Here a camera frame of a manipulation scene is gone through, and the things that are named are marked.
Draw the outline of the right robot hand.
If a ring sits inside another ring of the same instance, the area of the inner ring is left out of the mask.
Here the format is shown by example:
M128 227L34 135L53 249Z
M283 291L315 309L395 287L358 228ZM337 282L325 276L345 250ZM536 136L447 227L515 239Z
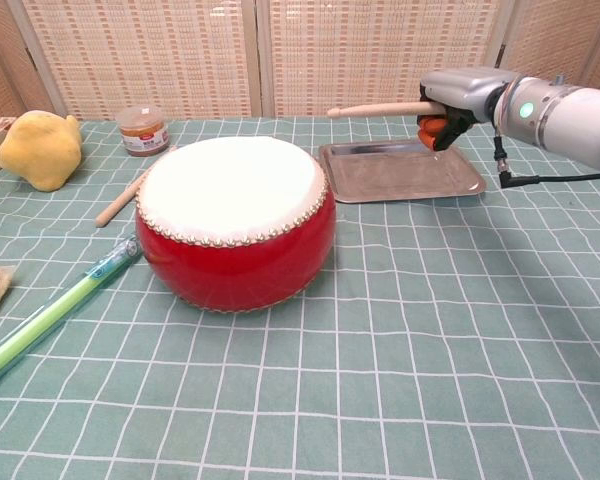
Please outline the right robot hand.
M426 73L420 80L420 99L441 104L444 113L418 116L419 139L432 151L443 151L474 124L490 122L499 96L517 76L486 66Z

